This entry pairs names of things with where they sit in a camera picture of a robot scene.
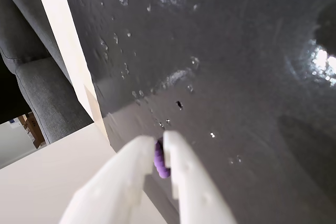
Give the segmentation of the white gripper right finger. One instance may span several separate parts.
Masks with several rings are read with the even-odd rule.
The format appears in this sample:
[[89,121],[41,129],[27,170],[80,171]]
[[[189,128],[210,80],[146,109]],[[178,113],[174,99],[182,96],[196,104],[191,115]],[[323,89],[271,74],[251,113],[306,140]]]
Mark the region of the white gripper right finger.
[[178,200],[180,223],[236,223],[209,173],[177,131],[163,133],[165,165],[171,169],[172,196]]

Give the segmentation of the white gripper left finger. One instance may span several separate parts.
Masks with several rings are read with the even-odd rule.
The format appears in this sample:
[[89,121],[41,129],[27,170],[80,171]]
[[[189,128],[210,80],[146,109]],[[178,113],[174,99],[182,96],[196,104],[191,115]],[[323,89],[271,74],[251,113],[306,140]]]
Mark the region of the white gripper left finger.
[[131,140],[74,193],[60,223],[129,223],[153,160],[153,137]]

